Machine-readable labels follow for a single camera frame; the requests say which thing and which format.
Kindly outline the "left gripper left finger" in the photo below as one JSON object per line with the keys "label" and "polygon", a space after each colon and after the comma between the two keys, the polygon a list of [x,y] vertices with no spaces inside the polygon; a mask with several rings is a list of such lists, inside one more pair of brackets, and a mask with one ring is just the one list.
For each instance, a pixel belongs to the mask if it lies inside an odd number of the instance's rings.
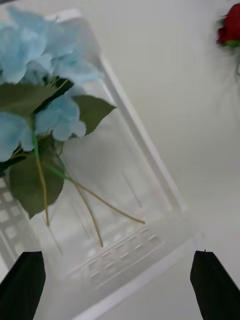
{"label": "left gripper left finger", "polygon": [[45,286],[41,251],[23,252],[0,283],[0,318],[32,320]]}

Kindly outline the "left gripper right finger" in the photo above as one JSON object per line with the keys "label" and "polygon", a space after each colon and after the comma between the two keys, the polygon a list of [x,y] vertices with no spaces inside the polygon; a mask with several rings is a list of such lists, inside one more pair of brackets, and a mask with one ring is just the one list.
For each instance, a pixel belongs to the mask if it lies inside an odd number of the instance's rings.
{"label": "left gripper right finger", "polygon": [[204,320],[240,319],[240,289],[213,252],[195,252],[190,282]]}

